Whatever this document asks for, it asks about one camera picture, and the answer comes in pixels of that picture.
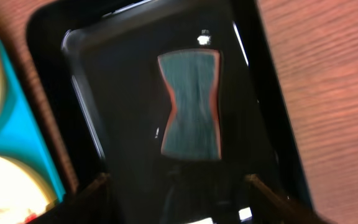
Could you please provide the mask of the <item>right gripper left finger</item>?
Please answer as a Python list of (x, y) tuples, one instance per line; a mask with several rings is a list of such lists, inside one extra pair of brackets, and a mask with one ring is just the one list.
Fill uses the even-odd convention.
[(53, 207), (30, 224), (105, 224), (110, 222), (109, 174), (100, 173), (73, 198)]

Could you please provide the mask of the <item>orange sponge with green scourer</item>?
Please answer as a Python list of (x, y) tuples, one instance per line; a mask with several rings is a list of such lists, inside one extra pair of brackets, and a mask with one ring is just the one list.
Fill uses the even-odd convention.
[(159, 55), (158, 66), (172, 105), (161, 153), (180, 160), (220, 160), (219, 52), (177, 50)]

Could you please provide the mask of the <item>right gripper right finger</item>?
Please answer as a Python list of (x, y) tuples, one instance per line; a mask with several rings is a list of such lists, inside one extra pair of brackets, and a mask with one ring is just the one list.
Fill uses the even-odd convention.
[(312, 209), (276, 194), (256, 174), (246, 175), (252, 223), (332, 224)]

